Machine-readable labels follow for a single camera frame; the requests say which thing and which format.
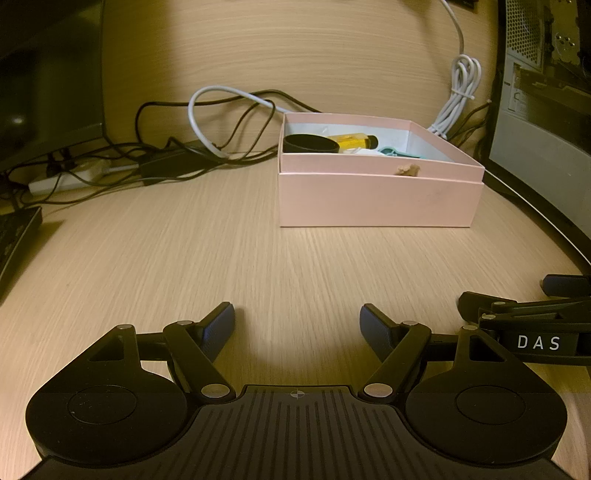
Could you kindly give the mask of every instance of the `open box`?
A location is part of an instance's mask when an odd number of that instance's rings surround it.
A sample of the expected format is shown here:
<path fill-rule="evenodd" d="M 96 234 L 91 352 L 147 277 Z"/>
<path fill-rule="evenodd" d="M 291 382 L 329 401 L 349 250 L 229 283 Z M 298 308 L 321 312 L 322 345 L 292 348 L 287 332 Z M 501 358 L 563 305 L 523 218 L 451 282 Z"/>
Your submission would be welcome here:
<path fill-rule="evenodd" d="M 375 135 L 379 147 L 423 158 L 283 153 L 291 134 Z M 484 167 L 408 121 L 339 113 L 286 113 L 279 141 L 281 226 L 447 226 L 472 223 Z M 419 166 L 417 177 L 396 174 Z"/>

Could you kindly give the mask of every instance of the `power strip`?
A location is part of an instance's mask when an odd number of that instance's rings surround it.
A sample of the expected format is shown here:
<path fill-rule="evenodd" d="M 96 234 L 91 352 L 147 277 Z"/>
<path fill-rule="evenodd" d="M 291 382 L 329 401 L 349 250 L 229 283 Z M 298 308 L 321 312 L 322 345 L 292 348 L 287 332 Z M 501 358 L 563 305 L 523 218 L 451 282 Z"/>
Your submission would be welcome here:
<path fill-rule="evenodd" d="M 81 165 L 78 165 L 72 171 L 76 173 L 81 179 L 89 182 L 99 180 L 105 175 L 109 168 L 108 160 L 89 160 Z M 29 191 L 33 196 L 47 195 L 54 192 L 62 192 L 64 190 L 75 190 L 87 187 L 88 185 L 83 181 L 77 179 L 69 173 L 61 173 L 53 177 L 47 178 L 45 175 L 37 177 L 29 183 Z"/>

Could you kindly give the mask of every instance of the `black cable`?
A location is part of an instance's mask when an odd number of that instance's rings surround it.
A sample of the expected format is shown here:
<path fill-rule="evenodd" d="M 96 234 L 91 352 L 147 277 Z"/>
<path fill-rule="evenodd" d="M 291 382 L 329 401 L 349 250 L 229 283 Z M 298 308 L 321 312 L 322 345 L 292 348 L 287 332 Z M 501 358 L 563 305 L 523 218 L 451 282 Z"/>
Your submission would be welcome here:
<path fill-rule="evenodd" d="M 257 92 L 260 95 L 263 94 L 264 92 L 266 92 L 266 90 L 263 90 L 262 92 Z M 217 103 L 225 103 L 227 101 L 232 101 L 232 100 L 228 100 L 225 99 L 224 101 L 221 100 L 214 100 L 214 105 Z M 256 136 L 254 142 L 251 144 L 251 146 L 249 147 L 249 149 L 246 151 L 246 153 L 244 153 L 243 155 L 241 155 L 239 158 L 237 159 L 221 159 L 221 158 L 217 158 L 214 155 L 212 155 L 209 152 L 205 152 L 202 150 L 197 150 L 194 149 L 192 147 L 189 147 L 188 145 L 186 145 L 185 143 L 181 142 L 180 140 L 178 140 L 175 137 L 170 137 L 166 143 L 165 149 L 169 148 L 171 145 L 176 145 L 179 148 L 182 148 L 192 154 L 196 154 L 202 157 L 207 158 L 208 160 L 213 160 L 214 162 L 218 163 L 217 167 L 212 167 L 212 168 L 205 168 L 200 170 L 199 172 L 191 175 L 191 176 L 187 176 L 187 177 L 140 177 L 138 179 L 131 179 L 131 177 L 138 175 L 137 169 L 132 171 L 131 173 L 129 173 L 128 175 L 124 176 L 123 178 L 113 182 L 113 183 L 109 183 L 109 184 L 105 184 L 105 183 L 98 183 L 98 182 L 92 182 L 92 181 L 87 181 L 85 179 L 83 179 L 82 177 L 78 176 L 75 172 L 73 171 L 68 171 L 69 174 L 71 174 L 74 178 L 77 178 L 79 181 L 88 184 L 90 186 L 95 186 L 95 187 L 101 187 L 100 190 L 97 190 L 96 192 L 93 192 L 89 195 L 86 195 L 82 198 L 79 199 L 75 199 L 75 200 L 67 200 L 67 201 L 51 201 L 49 200 L 49 198 L 55 193 L 57 186 L 59 184 L 59 180 L 61 175 L 64 172 L 60 172 L 58 179 L 56 181 L 56 184 L 54 185 L 52 191 L 42 200 L 37 200 L 35 202 L 25 202 L 23 200 L 23 196 L 26 193 L 23 192 L 21 197 L 20 197 L 20 202 L 24 205 L 24 206 L 32 206 L 32 205 L 76 205 L 78 203 L 81 202 L 85 202 L 87 200 L 90 200 L 91 198 L 94 198 L 98 195 L 102 195 L 105 193 L 109 193 L 110 191 L 114 191 L 114 189 L 118 188 L 118 187 L 122 187 L 122 186 L 126 186 L 129 184 L 133 184 L 133 183 L 139 183 L 139 182 L 143 182 L 145 180 L 159 180 L 159 181 L 189 181 L 189 180 L 193 180 L 195 178 L 198 178 L 206 173 L 208 173 L 211 170 L 214 170 L 215 168 L 221 167 L 221 166 L 229 166 L 229 167 L 244 167 L 244 166 L 248 166 L 248 165 L 253 165 L 256 163 L 260 163 L 263 162 L 265 160 L 269 160 L 270 158 L 273 158 L 277 155 L 277 145 L 273 145 L 272 147 L 267 148 L 266 150 L 263 150 L 262 152 L 258 152 L 256 154 L 252 154 L 252 151 L 254 150 L 254 148 L 256 147 L 257 143 L 259 142 L 259 140 L 261 139 L 263 133 L 265 132 L 266 128 L 269 126 L 269 123 L 271 122 L 271 120 L 273 119 L 275 113 L 277 112 L 277 106 L 275 105 L 275 103 L 271 100 L 268 100 L 271 105 L 271 112 L 267 118 L 267 120 L 265 121 L 265 124 L 263 124 L 262 128 L 260 129 L 258 135 Z M 238 131 L 238 128 L 240 127 L 241 123 L 243 122 L 243 120 L 246 118 L 247 114 L 249 114 L 254 108 L 256 108 L 259 104 L 255 103 L 254 105 L 251 105 L 240 117 L 240 120 L 238 121 L 236 127 L 234 128 L 232 135 L 230 136 L 228 142 L 224 145 L 226 146 L 234 137 L 234 135 L 236 134 L 236 132 Z M 91 152 L 88 152 L 86 154 L 82 154 L 82 155 L 78 155 L 78 157 L 73 157 L 75 158 L 82 158 L 82 157 L 89 157 L 91 155 L 95 155 L 97 153 L 100 153 L 102 151 L 105 150 L 110 150 L 113 149 L 115 150 L 118 154 L 119 154 L 119 158 L 130 158 L 132 160 L 135 159 L 134 156 L 130 155 L 131 151 L 144 151 L 144 152 L 149 152 L 149 151 L 161 151 L 163 149 L 159 149 L 153 145 L 149 145 L 149 144 L 144 144 L 143 142 L 127 142 L 127 143 L 123 143 L 123 144 L 115 144 L 111 141 L 111 139 L 109 137 L 106 137 L 106 141 L 108 142 L 108 146 L 107 147 L 102 147 L 102 148 L 98 148 L 95 149 Z M 121 148 L 124 147 L 129 147 L 129 146 L 135 146 L 132 150 L 130 151 L 123 151 Z M 32 163 L 28 163 L 28 164 L 23 164 L 21 166 L 17 166 L 15 168 L 20 168 L 20 167 L 25 167 L 25 166 L 31 166 L 34 164 L 42 164 L 42 163 L 46 163 L 44 162 L 32 162 Z"/>
<path fill-rule="evenodd" d="M 248 107 L 248 109 L 246 109 L 246 111 L 242 114 L 242 116 L 240 117 L 240 119 L 238 120 L 238 123 L 236 124 L 236 126 L 234 127 L 234 130 L 232 131 L 232 134 L 230 135 L 230 138 L 228 138 L 228 140 L 226 140 L 224 142 L 223 145 L 217 146 L 214 144 L 214 146 L 220 150 L 222 150 L 223 148 L 226 148 L 230 142 L 232 141 L 232 139 L 234 138 L 234 135 L 236 135 L 236 132 L 238 132 L 238 128 L 240 127 L 240 125 L 242 124 L 242 121 L 246 118 L 246 116 L 252 112 L 256 107 L 258 107 L 260 105 L 260 103 L 258 102 L 254 102 L 250 107 Z"/>
<path fill-rule="evenodd" d="M 104 193 L 107 193 L 108 191 L 113 190 L 117 187 L 132 185 L 134 183 L 138 183 L 138 182 L 141 182 L 144 180 L 161 180 L 161 181 L 169 180 L 169 181 L 178 181 L 178 182 L 189 181 L 189 180 L 196 179 L 202 175 L 205 175 L 206 173 L 210 172 L 211 170 L 213 170 L 213 168 L 206 168 L 206 169 L 200 170 L 196 174 L 188 176 L 188 177 L 145 177 L 145 178 L 138 178 L 138 179 L 131 180 L 130 178 L 132 176 L 137 175 L 137 173 L 133 171 L 132 173 L 130 173 L 129 175 L 126 175 L 125 177 L 119 179 L 118 181 L 107 185 L 105 188 L 97 190 L 96 192 L 93 192 L 89 195 L 86 195 L 86 196 L 76 199 L 76 200 L 65 200 L 62 202 L 56 202 L 56 201 L 47 200 L 48 197 L 46 197 L 45 199 L 38 200 L 36 202 L 23 203 L 23 205 L 26 205 L 26 206 L 31 206 L 31 205 L 76 205 L 78 203 L 82 203 L 87 200 L 90 200 L 91 198 L 94 198 L 98 195 L 102 195 Z"/>
<path fill-rule="evenodd" d="M 41 203 L 46 202 L 51 197 L 51 195 L 53 195 L 56 192 L 57 186 L 60 184 L 60 179 L 61 179 L 61 176 L 62 175 L 63 175 L 63 171 L 59 172 L 59 174 L 57 175 L 56 184 L 51 189 L 51 192 L 49 192 L 49 194 L 43 200 L 39 200 L 38 202 L 29 203 L 29 202 L 23 201 L 22 198 L 24 197 L 25 193 L 28 192 L 28 190 L 23 190 L 22 193 L 21 193 L 21 196 L 19 198 L 19 201 L 21 202 L 21 204 L 23 205 L 23 207 L 29 207 L 31 205 L 36 205 L 39 202 L 41 202 Z"/>
<path fill-rule="evenodd" d="M 283 92 L 282 90 L 275 90 L 275 89 L 257 90 L 256 92 L 252 92 L 251 95 L 255 95 L 255 96 L 278 95 L 278 96 L 283 97 L 284 99 L 290 101 L 291 103 L 294 103 L 295 105 L 305 108 L 306 110 L 308 110 L 310 112 L 321 113 L 320 110 L 317 110 L 317 109 L 311 107 L 310 105 L 306 105 L 304 102 L 298 100 L 297 98 L 292 97 L 291 95 Z M 221 105 L 222 103 L 235 102 L 236 100 L 242 100 L 242 99 L 244 99 L 243 96 L 236 95 L 233 97 L 222 98 L 219 100 L 206 100 L 206 101 L 202 101 L 202 102 L 195 102 L 195 106 Z M 142 143 L 143 140 L 142 140 L 141 134 L 139 133 L 139 117 L 141 116 L 144 109 L 148 108 L 150 106 L 188 107 L 189 102 L 151 101 L 151 102 L 145 102 L 142 105 L 140 105 L 140 107 L 138 108 L 138 111 L 135 113 L 135 120 L 134 120 L 135 138 L 140 143 Z"/>
<path fill-rule="evenodd" d="M 134 147 L 131 151 L 139 151 L 139 150 L 143 150 L 144 152 L 146 151 L 157 151 L 158 149 L 153 146 L 153 145 L 147 145 L 144 143 L 138 143 L 138 142 L 123 142 L 123 143 L 118 143 L 118 144 L 114 144 L 116 147 L 118 148 L 125 148 L 125 147 Z M 71 161 L 71 160 L 80 160 L 81 158 L 102 158 L 104 160 L 120 160 L 121 158 L 125 158 L 125 155 L 123 156 L 119 156 L 119 157 L 104 157 L 102 155 L 96 155 L 99 154 L 101 152 L 104 151 L 108 151 L 108 150 L 112 150 L 113 147 L 111 145 L 107 145 L 105 147 L 100 147 L 100 148 L 95 148 L 94 150 L 91 150 L 89 152 L 83 153 L 83 154 L 79 154 L 75 157 L 72 157 L 70 160 L 56 160 L 56 163 L 62 164 L 65 163 L 67 161 Z M 14 170 L 17 170 L 18 168 L 25 168 L 25 167 L 31 167 L 34 165 L 46 165 L 48 163 L 48 160 L 39 160 L 39 161 L 32 161 L 32 162 L 27 162 L 27 163 L 21 163 L 20 165 L 17 165 L 13 168 L 11 168 L 8 171 L 8 174 L 10 175 Z"/>
<path fill-rule="evenodd" d="M 455 133 L 454 133 L 454 134 L 452 134 L 452 136 L 451 136 L 451 137 L 448 137 L 447 141 L 448 141 L 448 142 L 451 142 L 451 141 L 452 141 L 454 138 L 456 138 L 458 135 L 461 135 L 461 134 L 463 133 L 463 132 L 462 132 L 462 127 L 468 123 L 468 120 L 469 120 L 469 119 L 470 119 L 470 118 L 471 118 L 471 117 L 472 117 L 472 116 L 473 116 L 475 113 L 478 113 L 478 112 L 480 112 L 481 110 L 484 110 L 485 108 L 488 108 L 488 107 L 490 107 L 490 105 L 491 105 L 491 102 L 486 102 L 486 103 L 484 103 L 483 105 L 481 105 L 481 106 L 479 106 L 479 107 L 475 108 L 475 109 L 474 109 L 473 111 L 471 111 L 469 114 L 467 114 L 467 115 L 466 115 L 466 117 L 465 117 L 465 119 L 463 120 L 463 122 L 460 124 L 460 126 L 459 126 L 459 127 L 457 127 L 457 129 L 456 129 Z"/>

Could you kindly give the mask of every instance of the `black device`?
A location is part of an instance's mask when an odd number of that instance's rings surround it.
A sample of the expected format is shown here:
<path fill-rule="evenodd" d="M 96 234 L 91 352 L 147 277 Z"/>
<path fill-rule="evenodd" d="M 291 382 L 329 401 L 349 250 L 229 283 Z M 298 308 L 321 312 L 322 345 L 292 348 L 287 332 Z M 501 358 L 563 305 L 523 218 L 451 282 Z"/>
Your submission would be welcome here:
<path fill-rule="evenodd" d="M 0 299 L 40 225 L 40 207 L 0 215 Z"/>
<path fill-rule="evenodd" d="M 0 171 L 103 137 L 103 0 L 0 2 Z"/>
<path fill-rule="evenodd" d="M 42 461 L 28 480 L 569 479 L 550 458 L 560 396 L 474 325 L 435 335 L 361 308 L 382 361 L 344 385 L 247 385 L 212 365 L 235 325 L 222 303 L 201 322 L 136 334 L 118 325 L 27 406 Z M 166 361 L 174 382 L 144 371 Z M 453 368 L 423 378 L 431 361 Z"/>

